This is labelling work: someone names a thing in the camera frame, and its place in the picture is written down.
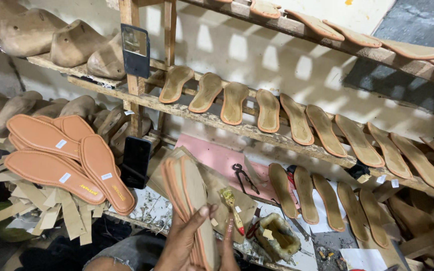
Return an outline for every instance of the paint brush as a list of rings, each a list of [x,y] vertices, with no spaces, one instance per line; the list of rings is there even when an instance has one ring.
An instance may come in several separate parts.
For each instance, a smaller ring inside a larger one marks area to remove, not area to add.
[[[232,193],[229,187],[220,189],[219,193],[225,199],[226,204],[232,209],[232,213],[234,214],[235,227],[237,228],[237,231],[241,235],[244,235],[245,234],[244,225],[242,224],[241,217],[237,213],[237,210],[235,210],[235,206],[234,206],[234,202],[235,202],[234,194]]]

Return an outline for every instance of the pink paper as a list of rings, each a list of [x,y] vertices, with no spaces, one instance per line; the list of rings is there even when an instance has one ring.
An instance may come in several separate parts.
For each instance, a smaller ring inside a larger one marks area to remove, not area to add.
[[[247,167],[244,164],[243,153],[233,151],[226,147],[216,145],[201,139],[193,138],[184,133],[180,134],[177,144],[175,145],[175,147],[180,146],[185,146],[185,148],[187,148],[189,152],[193,156],[195,156],[201,163],[208,165],[214,170],[217,170],[220,174],[229,179],[229,184],[232,187],[241,190],[241,185],[239,183],[239,180],[235,176],[235,171],[232,169],[232,165],[236,163],[241,164],[242,170],[247,173]],[[257,185],[257,189],[260,192],[260,194],[258,195],[251,189],[250,184],[245,180],[245,177],[240,174],[241,181],[244,184],[245,192],[249,195],[253,195],[265,200],[275,199],[277,202],[279,202],[274,187],[269,181],[269,166],[254,162],[251,162],[251,164],[257,174],[259,174],[262,181],[264,181],[264,184],[266,186],[264,187],[262,186],[262,184]],[[291,188],[292,184],[289,183],[289,186],[289,194],[291,195],[292,200],[294,202],[297,202],[296,197],[292,193],[292,189],[294,189],[293,187]]]

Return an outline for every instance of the small mirror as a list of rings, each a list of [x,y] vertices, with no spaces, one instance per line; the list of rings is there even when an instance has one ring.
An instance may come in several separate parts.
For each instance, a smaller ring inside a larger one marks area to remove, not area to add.
[[[147,56],[147,34],[129,27],[122,31],[124,50]]]

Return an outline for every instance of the wooden post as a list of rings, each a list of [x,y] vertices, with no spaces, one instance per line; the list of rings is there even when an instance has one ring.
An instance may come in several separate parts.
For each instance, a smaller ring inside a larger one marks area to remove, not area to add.
[[[177,27],[176,0],[165,1],[165,65],[172,66],[175,63],[175,29]],[[162,131],[166,114],[159,112],[157,130]]]
[[[120,20],[123,24],[140,27],[140,16],[138,13],[138,2],[136,0],[119,0]],[[127,74],[128,92],[133,95],[140,95],[145,91],[143,78]],[[131,110],[132,114],[132,134],[137,138],[142,137],[142,118],[143,107],[135,103],[124,103],[126,110]]]

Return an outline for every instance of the smartphone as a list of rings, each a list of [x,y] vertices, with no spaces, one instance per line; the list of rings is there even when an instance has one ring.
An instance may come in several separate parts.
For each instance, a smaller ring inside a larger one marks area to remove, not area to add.
[[[128,187],[143,189],[147,185],[148,162],[152,143],[145,139],[125,139],[124,161],[120,178]]]

